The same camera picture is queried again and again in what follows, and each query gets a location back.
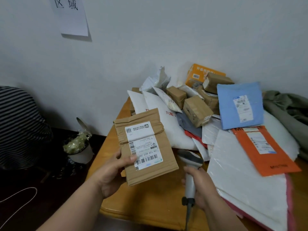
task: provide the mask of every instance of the orange plastic mailer bag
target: orange plastic mailer bag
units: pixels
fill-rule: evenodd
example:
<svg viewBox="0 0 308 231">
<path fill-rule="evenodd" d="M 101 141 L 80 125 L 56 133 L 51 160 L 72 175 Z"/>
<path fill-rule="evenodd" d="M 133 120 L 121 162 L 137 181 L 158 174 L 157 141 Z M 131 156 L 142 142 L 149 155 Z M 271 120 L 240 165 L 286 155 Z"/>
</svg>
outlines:
<svg viewBox="0 0 308 231">
<path fill-rule="evenodd" d="M 265 126 L 234 128 L 232 131 L 263 177 L 301 171 L 276 143 Z"/>
</svg>

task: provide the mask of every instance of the barcode scanner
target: barcode scanner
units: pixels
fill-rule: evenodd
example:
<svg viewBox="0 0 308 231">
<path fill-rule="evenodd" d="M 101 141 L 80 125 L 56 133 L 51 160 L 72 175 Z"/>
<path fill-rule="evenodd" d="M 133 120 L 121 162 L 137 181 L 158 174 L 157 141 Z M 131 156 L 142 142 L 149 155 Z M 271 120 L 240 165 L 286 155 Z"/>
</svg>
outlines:
<svg viewBox="0 0 308 231">
<path fill-rule="evenodd" d="M 179 149 L 177 151 L 177 156 L 180 158 L 181 161 L 186 163 L 188 167 L 199 169 L 203 165 L 203 159 L 191 151 Z M 196 193 L 196 187 L 193 182 L 193 177 L 187 173 L 186 184 L 185 184 L 185 196 L 182 198 L 182 205 L 187 206 L 185 231 L 187 231 L 187 225 L 189 221 L 191 208 L 195 204 L 195 193 Z"/>
</svg>

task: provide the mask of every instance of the blue plastic mailer bag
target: blue plastic mailer bag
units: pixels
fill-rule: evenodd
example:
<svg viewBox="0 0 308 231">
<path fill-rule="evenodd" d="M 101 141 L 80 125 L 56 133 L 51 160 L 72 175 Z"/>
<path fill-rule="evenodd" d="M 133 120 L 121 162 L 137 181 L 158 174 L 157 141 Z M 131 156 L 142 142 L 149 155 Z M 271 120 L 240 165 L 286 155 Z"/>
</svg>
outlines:
<svg viewBox="0 0 308 231">
<path fill-rule="evenodd" d="M 262 92 L 258 82 L 217 85 L 223 130 L 263 124 Z"/>
</svg>

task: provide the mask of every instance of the dark floor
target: dark floor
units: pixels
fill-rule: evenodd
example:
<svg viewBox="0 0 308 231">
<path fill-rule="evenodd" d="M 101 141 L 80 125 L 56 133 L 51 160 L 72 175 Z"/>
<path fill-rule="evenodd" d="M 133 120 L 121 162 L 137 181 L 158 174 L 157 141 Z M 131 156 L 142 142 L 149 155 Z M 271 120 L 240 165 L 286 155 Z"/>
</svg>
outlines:
<svg viewBox="0 0 308 231">
<path fill-rule="evenodd" d="M 3 226 L 1 231 L 36 230 L 44 223 L 85 181 L 87 171 L 93 161 L 87 165 L 67 165 L 66 154 L 62 150 L 62 142 L 74 133 L 72 131 L 53 128 L 54 139 L 46 149 L 44 156 L 36 167 L 19 171 L 0 171 L 0 201 L 27 187 L 36 187 L 35 198 L 20 209 Z M 90 145 L 96 155 L 105 140 L 104 136 L 93 135 Z M 50 172 L 50 176 L 41 183 Z M 34 189 L 27 189 L 0 203 L 0 227 L 23 204 L 35 194 Z M 98 230 L 165 230 L 133 224 L 99 216 L 94 228 Z"/>
</svg>

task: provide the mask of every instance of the white cable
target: white cable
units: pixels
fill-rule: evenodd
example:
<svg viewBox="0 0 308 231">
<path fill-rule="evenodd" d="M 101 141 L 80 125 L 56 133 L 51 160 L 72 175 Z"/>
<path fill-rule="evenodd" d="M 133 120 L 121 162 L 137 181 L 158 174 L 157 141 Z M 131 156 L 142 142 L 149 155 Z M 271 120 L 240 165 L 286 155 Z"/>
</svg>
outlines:
<svg viewBox="0 0 308 231">
<path fill-rule="evenodd" d="M 28 188 L 23 189 L 23 190 L 27 190 L 27 189 L 31 189 L 31 188 L 35 189 L 35 195 L 34 195 L 33 198 L 32 198 L 32 199 L 34 199 L 34 197 L 36 196 L 36 194 L 37 194 L 37 192 L 38 192 L 37 188 L 35 188 L 35 187 L 28 187 Z M 6 198 L 5 200 L 7 200 L 7 199 L 13 197 L 14 195 L 18 194 L 19 192 L 21 192 L 21 191 L 23 191 L 23 190 L 18 191 L 17 193 L 15 193 L 15 194 L 11 195 L 10 197 Z M 28 202 L 26 202 L 23 206 L 25 206 L 26 204 L 28 204 L 29 202 L 31 202 L 32 199 L 30 199 Z"/>
</svg>

